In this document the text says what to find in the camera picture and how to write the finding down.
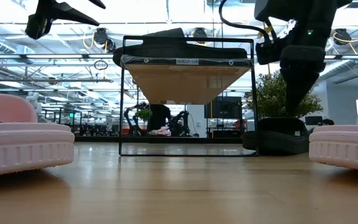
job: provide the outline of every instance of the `black cable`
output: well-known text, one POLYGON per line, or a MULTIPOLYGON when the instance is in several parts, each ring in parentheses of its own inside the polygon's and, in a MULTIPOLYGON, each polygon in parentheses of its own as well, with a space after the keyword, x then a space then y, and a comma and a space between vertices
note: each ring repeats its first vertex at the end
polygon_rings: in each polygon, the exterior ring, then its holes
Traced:
POLYGON ((196 130, 196 126, 194 125, 194 119, 193 119, 193 115, 191 115, 191 113, 189 113, 189 115, 191 116, 191 121, 193 122, 193 128, 194 128, 194 131, 197 133, 197 130, 196 130))
POLYGON ((226 3, 227 0, 223 0, 221 2, 221 5, 219 6, 219 16, 221 17, 221 20, 224 24, 231 26, 231 27, 235 27, 235 28, 239 28, 239 29, 252 29, 252 30, 256 30, 259 31, 261 34, 263 34, 264 38, 265 38, 265 43, 270 43, 270 38, 269 35, 267 34, 267 32, 259 27, 254 27, 254 26, 248 26, 248 25, 241 25, 241 24, 234 24, 232 22, 229 22, 227 20, 225 20, 225 18, 223 18, 222 15, 222 9, 223 9, 223 5, 224 3, 226 3))
POLYGON ((266 20, 265 22, 266 22, 266 25, 267 25, 268 27, 271 27, 271 28, 272 28, 272 37, 273 37, 273 40, 277 40, 277 34, 276 34, 276 32, 274 31, 274 28, 273 28, 273 26, 272 26, 272 23, 271 23, 270 19, 267 18, 267 20, 266 20))

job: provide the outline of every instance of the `ceiling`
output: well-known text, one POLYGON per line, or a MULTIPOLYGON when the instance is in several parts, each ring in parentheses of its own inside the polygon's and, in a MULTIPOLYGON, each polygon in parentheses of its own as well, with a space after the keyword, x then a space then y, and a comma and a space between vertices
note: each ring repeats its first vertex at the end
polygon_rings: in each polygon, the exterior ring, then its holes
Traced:
MULTIPOLYGON (((72 7, 93 17, 101 23, 100 27, 107 28, 110 38, 115 41, 117 47, 122 45, 124 35, 144 35, 160 30, 173 29, 181 27, 185 34, 190 34, 196 27, 205 29, 208 36, 213 37, 234 37, 234 38, 251 38, 255 41, 257 33, 252 30, 236 29, 222 25, 219 15, 219 1, 212 4, 212 0, 108 0, 104 1, 107 9, 103 10, 92 5, 87 0, 66 0, 72 7)), ((228 1, 227 7, 223 10, 224 17, 231 22, 240 22, 252 26, 263 28, 261 22, 253 18, 254 1, 228 1)), ((13 49, 21 48, 22 53, 25 47, 26 52, 33 54, 104 54, 104 50, 95 45, 91 45, 91 38, 96 27, 86 24, 73 23, 70 21, 55 21, 49 35, 39 40, 28 38, 24 34, 27 25, 27 17, 34 13, 37 7, 37 0, 0 0, 0 42, 12 47, 13 49)), ((272 24, 279 36, 285 35, 291 25, 285 21, 272 19, 272 24)), ((334 29, 346 28, 352 38, 358 39, 358 5, 357 7, 344 7, 339 9, 333 24, 334 29)), ((139 41, 129 41, 127 44, 139 44, 139 41)), ((332 44, 330 40, 327 47, 327 54, 354 54, 349 44, 338 46, 332 44)), ((358 49, 358 41, 353 46, 358 49)), ((215 44, 215 47, 236 47, 245 48, 250 52, 247 44, 215 44)), ((23 78, 33 79, 76 79, 89 80, 96 78, 106 78, 112 82, 60 82, 51 85, 48 82, 43 83, 23 83, 23 88, 34 89, 93 89, 101 90, 92 93, 92 96, 81 96, 79 92, 44 92, 42 100, 51 103, 66 103, 54 100, 48 96, 68 98, 69 103, 104 103, 104 105, 93 105, 93 109, 112 108, 109 106, 119 102, 119 87, 121 84, 121 68, 115 66, 110 59, 111 57, 102 57, 94 59, 37 59, 32 64, 20 63, 17 60, 0 59, 0 75, 6 78, 23 78), (104 60, 108 68, 99 71, 94 68, 94 63, 98 60, 104 60)), ((270 64, 270 71, 279 69, 278 63, 270 64)), ((256 65, 256 74, 268 73, 267 65, 256 65)), ((341 71, 337 73, 338 77, 352 75, 350 71, 341 71)), ((358 85, 358 79, 352 79, 346 85, 354 83, 358 85)), ((251 87, 250 73, 244 74, 233 85, 229 87, 228 95, 244 96, 246 91, 251 87)), ((12 89, 13 86, 0 83, 0 89, 12 89)), ((129 73, 125 74, 125 89, 129 90, 125 94, 125 107, 133 106, 137 101, 137 94, 134 91, 136 86, 132 84, 132 77, 129 73)), ((139 95, 140 101, 146 100, 142 94, 139 95)), ((181 111, 182 107, 173 107, 175 112, 181 111)))

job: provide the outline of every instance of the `label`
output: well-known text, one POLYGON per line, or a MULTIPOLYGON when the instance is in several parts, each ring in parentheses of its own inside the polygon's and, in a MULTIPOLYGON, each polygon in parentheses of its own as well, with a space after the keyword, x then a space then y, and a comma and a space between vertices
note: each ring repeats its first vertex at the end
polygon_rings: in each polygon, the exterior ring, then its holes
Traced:
POLYGON ((198 65, 199 60, 198 59, 177 59, 177 65, 198 65))

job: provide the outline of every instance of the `metal frame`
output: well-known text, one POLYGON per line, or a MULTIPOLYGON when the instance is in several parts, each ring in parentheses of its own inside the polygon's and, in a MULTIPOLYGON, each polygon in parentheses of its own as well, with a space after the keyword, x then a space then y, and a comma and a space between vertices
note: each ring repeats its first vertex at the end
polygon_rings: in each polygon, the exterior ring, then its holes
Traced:
MULTIPOLYGON (((126 41, 127 40, 153 40, 155 42, 164 41, 164 42, 179 42, 179 41, 200 41, 200 42, 230 42, 230 43, 248 43, 250 44, 250 61, 252 62, 251 66, 251 82, 252 82, 252 96, 254 103, 254 118, 255 118, 255 131, 257 128, 258 120, 258 111, 257 111, 257 92, 256 92, 256 78, 255 78, 255 66, 254 66, 254 40, 253 39, 235 39, 235 38, 211 38, 211 37, 151 37, 151 36, 134 36, 134 35, 125 35, 122 40, 122 54, 126 54, 126 41)), ((119 155, 120 156, 189 156, 189 157, 225 157, 225 155, 161 155, 161 154, 142 154, 142 155, 130 155, 122 153, 122 122, 123 122, 123 112, 124 112, 124 75, 125 68, 121 67, 121 100, 120 100, 120 117, 119 117, 119 155)), ((227 157, 248 157, 251 155, 230 155, 227 157)))

